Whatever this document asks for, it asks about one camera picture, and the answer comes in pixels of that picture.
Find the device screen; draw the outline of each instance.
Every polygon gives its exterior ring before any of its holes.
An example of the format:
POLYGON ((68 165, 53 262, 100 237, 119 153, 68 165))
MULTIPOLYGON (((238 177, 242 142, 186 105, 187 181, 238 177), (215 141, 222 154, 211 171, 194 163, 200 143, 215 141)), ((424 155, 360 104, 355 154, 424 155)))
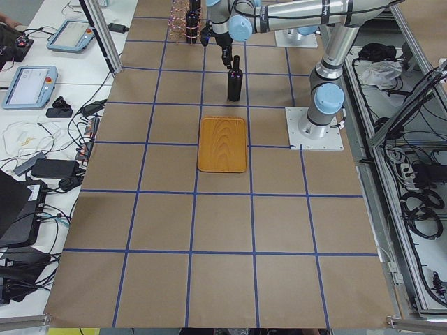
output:
POLYGON ((84 36, 88 27, 88 22, 69 21, 51 44, 60 47, 75 47, 84 36))
POLYGON ((10 95, 10 105, 28 105, 38 102, 47 77, 47 68, 23 68, 10 95))

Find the hand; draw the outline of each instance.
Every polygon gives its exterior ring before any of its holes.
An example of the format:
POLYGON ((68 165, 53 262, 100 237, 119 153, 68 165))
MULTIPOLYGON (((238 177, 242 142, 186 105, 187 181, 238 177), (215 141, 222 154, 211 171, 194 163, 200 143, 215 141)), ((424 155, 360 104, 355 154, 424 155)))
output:
POLYGON ((13 19, 11 19, 10 17, 7 17, 7 18, 5 19, 5 23, 6 23, 7 26, 9 26, 10 28, 13 28, 13 29, 14 29, 16 26, 21 26, 21 25, 23 25, 22 23, 13 20, 13 19))

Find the metal base plate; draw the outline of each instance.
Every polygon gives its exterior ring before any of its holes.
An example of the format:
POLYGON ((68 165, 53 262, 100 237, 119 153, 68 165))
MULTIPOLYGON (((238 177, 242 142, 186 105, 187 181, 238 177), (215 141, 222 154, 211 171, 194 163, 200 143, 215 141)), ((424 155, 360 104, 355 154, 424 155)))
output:
MULTIPOLYGON (((288 142, 291 149, 343 151, 342 137, 338 128, 331 128, 326 136, 319 140, 312 140, 298 130, 298 120, 307 113, 307 110, 307 107, 286 107, 288 142)), ((337 124, 335 117, 330 124, 331 126, 337 124)))
POLYGON ((316 48, 318 43, 314 33, 310 35, 302 36, 301 39, 287 38, 284 30, 276 30, 274 33, 276 38, 277 47, 307 47, 316 48))

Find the person's arm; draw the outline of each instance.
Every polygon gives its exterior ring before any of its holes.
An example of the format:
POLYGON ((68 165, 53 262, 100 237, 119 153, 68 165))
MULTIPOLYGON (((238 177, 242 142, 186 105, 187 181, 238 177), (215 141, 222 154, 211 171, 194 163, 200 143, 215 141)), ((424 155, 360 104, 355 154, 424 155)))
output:
POLYGON ((16 26, 22 25, 20 22, 11 19, 9 16, 2 12, 0 12, 0 22, 5 23, 10 28, 15 28, 16 26))

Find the robotic arm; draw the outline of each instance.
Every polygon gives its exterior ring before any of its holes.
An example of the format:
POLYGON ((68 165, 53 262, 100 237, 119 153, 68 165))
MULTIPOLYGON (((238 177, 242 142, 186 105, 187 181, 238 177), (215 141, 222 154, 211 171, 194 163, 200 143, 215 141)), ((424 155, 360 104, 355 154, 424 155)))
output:
POLYGON ((217 45, 222 48, 223 63, 228 67, 232 61, 233 40, 244 42, 253 33, 334 24, 323 58, 310 76, 312 105, 306 119, 299 125, 303 135, 318 139, 324 136, 329 123, 342 106, 344 95, 337 80, 342 76, 344 60, 360 26, 383 9, 403 1, 297 0, 264 6, 261 0, 207 0, 210 21, 201 32, 201 42, 206 46, 209 38, 215 37, 217 45), (317 89, 324 84, 330 84, 329 88, 326 86, 317 94, 317 89), (324 110, 326 103, 330 106, 324 110))

